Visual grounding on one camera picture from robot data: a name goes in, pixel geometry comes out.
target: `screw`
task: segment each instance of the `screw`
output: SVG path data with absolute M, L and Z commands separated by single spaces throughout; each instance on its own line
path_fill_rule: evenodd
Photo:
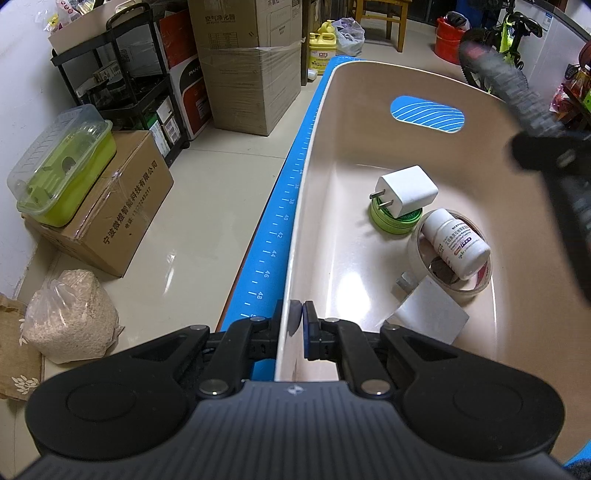
M 221 395 L 228 390 L 228 384 L 219 378 L 210 378 L 201 382 L 199 390 L 206 395 Z
M 558 168 L 565 168 L 577 158 L 577 154 L 572 148 L 569 148 L 561 156 L 556 159 L 556 165 Z
M 384 395 L 390 391 L 390 384 L 385 380 L 373 378 L 363 382 L 361 390 L 369 395 Z

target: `white power adapter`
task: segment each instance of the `white power adapter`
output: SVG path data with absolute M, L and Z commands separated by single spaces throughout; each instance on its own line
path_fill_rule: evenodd
M 425 207 L 435 200 L 437 186 L 421 167 L 398 170 L 382 175 L 369 198 L 379 197 L 380 208 L 388 208 L 394 218 Z

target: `burlap sack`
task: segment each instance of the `burlap sack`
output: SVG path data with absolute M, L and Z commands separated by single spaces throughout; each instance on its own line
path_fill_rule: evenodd
M 0 293 L 0 398 L 27 400 L 42 380 L 41 354 L 21 339 L 26 309 Z

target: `white medicine bottle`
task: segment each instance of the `white medicine bottle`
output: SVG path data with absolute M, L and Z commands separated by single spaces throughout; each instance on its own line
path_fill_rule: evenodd
M 421 229 L 437 255 L 462 280 L 474 276 L 491 256 L 491 248 L 463 220 L 445 208 L 432 212 Z

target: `bottle label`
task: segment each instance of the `bottle label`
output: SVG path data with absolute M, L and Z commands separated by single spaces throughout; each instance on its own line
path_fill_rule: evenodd
M 478 234 L 462 220 L 452 221 L 451 226 L 451 229 L 447 226 L 446 229 L 449 229 L 450 232 L 443 237 L 437 246 L 437 254 L 444 259 L 445 263 L 448 265 L 452 256 L 463 258 L 472 245 L 475 245 L 480 241 Z

